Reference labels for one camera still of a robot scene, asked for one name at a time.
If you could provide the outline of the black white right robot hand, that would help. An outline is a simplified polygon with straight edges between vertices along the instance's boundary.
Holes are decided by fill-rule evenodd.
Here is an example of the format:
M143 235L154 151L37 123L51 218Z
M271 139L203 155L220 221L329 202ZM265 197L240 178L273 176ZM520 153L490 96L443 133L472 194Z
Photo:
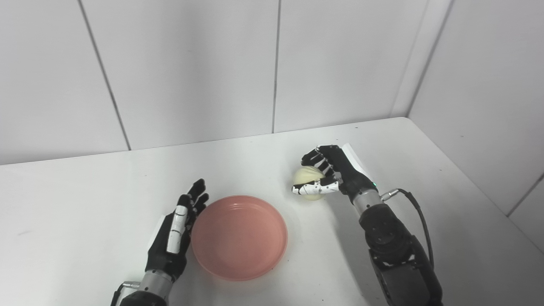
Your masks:
M324 177L293 184L294 194L306 196L340 192L353 200L366 190L377 190L349 143L341 147L335 144L318 146L302 157L301 165L317 169Z

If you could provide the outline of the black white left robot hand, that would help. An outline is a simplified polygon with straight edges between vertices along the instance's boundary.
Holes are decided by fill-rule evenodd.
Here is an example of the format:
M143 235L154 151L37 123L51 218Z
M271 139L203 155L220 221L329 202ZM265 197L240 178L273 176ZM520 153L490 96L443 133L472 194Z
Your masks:
M204 179L193 183L186 194L182 194L171 213L164 216L155 240L148 250L145 271L161 271L173 281L183 274L191 243L192 230L199 215L206 209L209 199Z

